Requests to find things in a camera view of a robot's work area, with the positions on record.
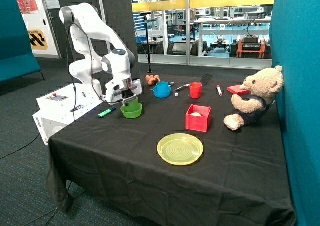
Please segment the green marker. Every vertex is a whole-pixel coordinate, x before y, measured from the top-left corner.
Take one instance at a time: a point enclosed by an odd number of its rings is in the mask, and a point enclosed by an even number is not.
[[[108,109],[108,110],[106,110],[106,111],[98,114],[98,117],[99,117],[99,118],[102,118],[103,116],[105,116],[105,115],[107,115],[108,113],[114,111],[115,109],[116,109],[115,107],[112,107],[111,109]]]

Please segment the small brown toy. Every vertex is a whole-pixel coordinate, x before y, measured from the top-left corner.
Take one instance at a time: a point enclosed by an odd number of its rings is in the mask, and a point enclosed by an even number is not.
[[[155,85],[158,82],[160,82],[160,78],[158,75],[147,75],[145,76],[146,81],[148,82],[149,85]]]
[[[250,94],[242,97],[237,94],[232,96],[232,104],[239,112],[226,116],[224,123],[228,128],[237,130],[257,121],[269,110],[283,86],[281,66],[263,69],[255,75],[248,76],[240,89],[249,90]]]

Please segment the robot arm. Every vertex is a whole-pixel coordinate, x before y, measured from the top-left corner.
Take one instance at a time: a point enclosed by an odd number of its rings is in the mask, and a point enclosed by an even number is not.
[[[105,85],[107,102],[130,101],[142,93],[141,81],[132,81],[130,72],[136,62],[135,56],[117,33],[100,19],[97,11],[90,4],[81,3],[63,7],[59,16],[62,22],[70,27],[75,50],[85,56],[85,60],[79,60],[70,65],[71,72],[76,78],[84,84],[88,82],[91,84],[91,67],[93,73],[102,70],[111,73],[113,79]],[[104,57],[100,57],[94,51],[90,38],[108,41],[115,49]]]

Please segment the red box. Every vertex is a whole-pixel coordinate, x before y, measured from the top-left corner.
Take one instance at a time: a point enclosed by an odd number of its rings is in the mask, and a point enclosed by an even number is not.
[[[212,107],[191,105],[185,114],[185,128],[188,130],[197,130],[207,132],[211,121]]]
[[[238,94],[238,95],[245,95],[250,93],[250,91],[248,90],[241,90],[240,85],[229,86],[227,89],[231,93]]]

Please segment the black spatula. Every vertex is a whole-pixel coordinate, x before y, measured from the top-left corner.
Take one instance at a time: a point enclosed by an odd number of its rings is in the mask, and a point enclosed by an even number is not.
[[[201,78],[200,83],[201,83],[202,85],[207,85],[207,83],[211,80],[211,78],[212,78],[212,75],[209,74],[209,73],[206,73],[206,74],[204,74],[203,77]],[[183,85],[183,86],[180,86],[179,88],[175,89],[174,91],[180,91],[180,90],[182,90],[182,89],[184,89],[184,88],[187,88],[187,87],[189,87],[189,86],[190,86],[190,84]]]

